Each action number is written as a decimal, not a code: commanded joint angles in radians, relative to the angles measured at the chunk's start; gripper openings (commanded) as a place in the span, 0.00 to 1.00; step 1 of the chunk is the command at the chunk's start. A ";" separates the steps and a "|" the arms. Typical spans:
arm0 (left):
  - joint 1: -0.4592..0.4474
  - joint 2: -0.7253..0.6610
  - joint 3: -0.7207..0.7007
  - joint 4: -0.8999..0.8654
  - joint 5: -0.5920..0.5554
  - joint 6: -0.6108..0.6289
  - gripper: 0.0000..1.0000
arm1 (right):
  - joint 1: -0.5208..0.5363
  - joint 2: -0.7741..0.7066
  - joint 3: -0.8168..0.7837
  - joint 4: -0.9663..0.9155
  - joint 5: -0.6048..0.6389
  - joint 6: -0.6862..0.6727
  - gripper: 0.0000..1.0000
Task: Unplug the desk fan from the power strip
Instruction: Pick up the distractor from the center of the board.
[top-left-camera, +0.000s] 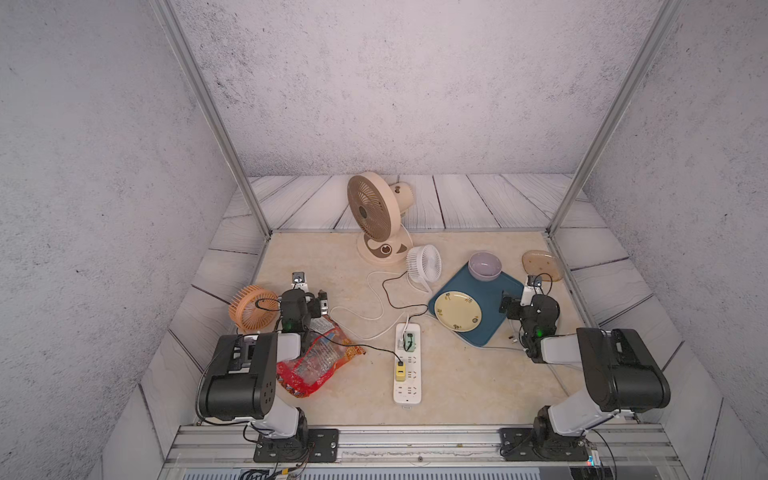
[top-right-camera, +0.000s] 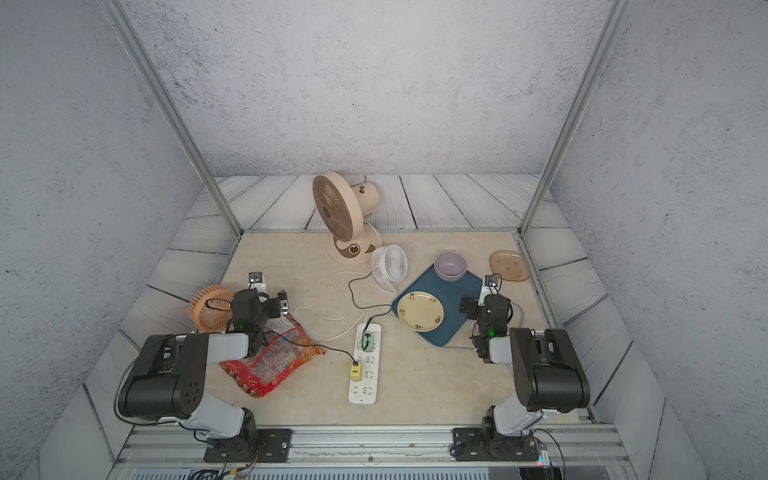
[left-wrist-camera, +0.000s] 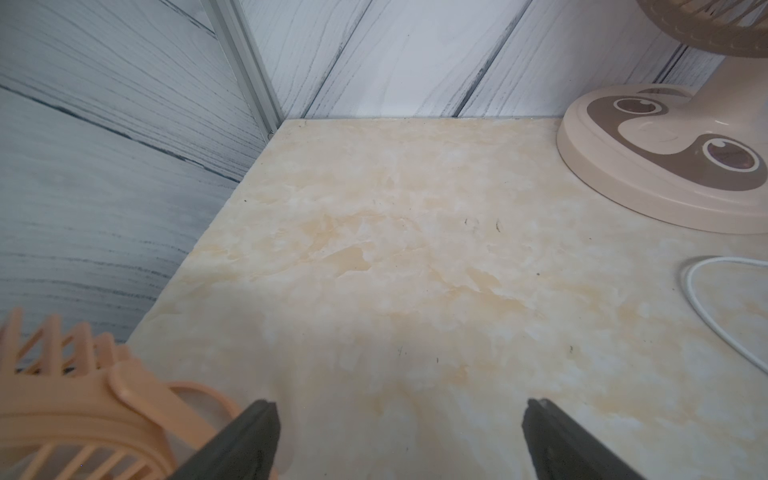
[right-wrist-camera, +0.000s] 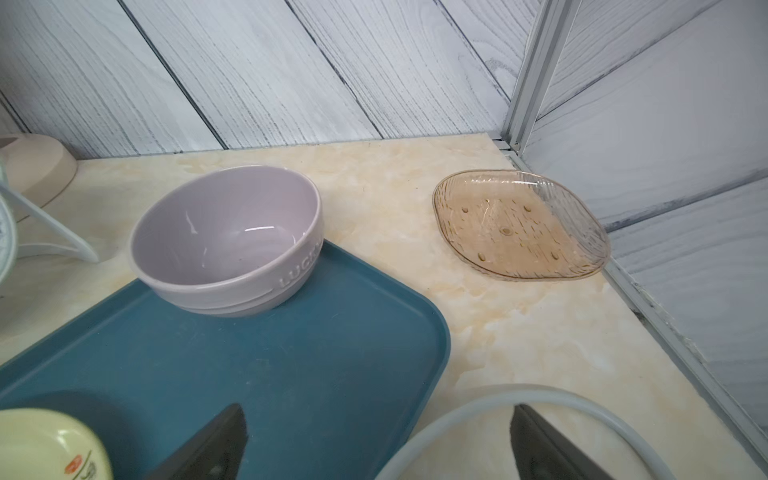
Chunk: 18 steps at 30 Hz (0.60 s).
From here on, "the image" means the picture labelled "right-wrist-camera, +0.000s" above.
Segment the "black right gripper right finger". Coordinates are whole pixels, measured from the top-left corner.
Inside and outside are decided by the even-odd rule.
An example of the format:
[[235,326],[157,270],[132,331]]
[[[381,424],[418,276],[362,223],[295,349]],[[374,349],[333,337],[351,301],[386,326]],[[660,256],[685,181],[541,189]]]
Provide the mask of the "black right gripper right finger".
[[514,408],[510,442],[521,479],[612,479],[529,405]]

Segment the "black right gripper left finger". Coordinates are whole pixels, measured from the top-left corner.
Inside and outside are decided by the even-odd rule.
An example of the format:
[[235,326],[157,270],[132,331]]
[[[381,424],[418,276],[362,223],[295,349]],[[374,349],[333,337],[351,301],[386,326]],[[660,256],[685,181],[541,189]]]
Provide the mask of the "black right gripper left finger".
[[224,408],[146,479],[236,479],[248,441],[243,408]]

